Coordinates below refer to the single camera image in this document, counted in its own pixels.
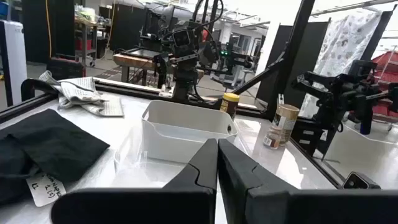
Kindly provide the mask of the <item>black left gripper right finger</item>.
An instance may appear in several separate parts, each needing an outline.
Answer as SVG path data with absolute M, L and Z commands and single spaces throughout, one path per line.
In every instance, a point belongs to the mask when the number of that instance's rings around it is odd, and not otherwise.
M 228 223 L 397 223 L 395 190 L 302 190 L 226 139 L 218 175 Z

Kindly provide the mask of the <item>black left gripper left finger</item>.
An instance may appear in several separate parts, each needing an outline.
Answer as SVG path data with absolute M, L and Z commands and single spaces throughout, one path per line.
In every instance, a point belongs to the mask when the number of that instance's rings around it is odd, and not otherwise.
M 208 139 L 161 188 L 82 189 L 52 206 L 53 223 L 214 223 L 218 142 Z

